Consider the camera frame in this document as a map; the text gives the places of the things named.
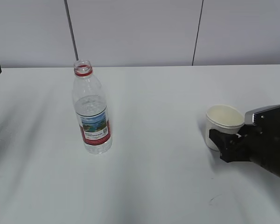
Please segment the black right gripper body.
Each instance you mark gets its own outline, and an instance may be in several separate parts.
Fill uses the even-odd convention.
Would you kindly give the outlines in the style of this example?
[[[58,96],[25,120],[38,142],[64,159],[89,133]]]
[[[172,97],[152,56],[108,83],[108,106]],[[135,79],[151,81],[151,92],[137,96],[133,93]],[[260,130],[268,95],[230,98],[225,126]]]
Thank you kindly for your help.
[[[235,147],[235,161],[255,163],[280,177],[280,123],[246,135]]]

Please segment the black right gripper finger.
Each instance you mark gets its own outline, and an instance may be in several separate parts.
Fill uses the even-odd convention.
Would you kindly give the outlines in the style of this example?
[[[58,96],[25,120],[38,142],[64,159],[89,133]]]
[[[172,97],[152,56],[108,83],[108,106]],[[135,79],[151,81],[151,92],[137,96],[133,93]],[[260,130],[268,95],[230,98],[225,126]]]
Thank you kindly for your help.
[[[239,134],[227,134],[216,129],[210,129],[209,138],[219,149],[221,160],[225,162],[241,161],[235,149],[241,138]]]

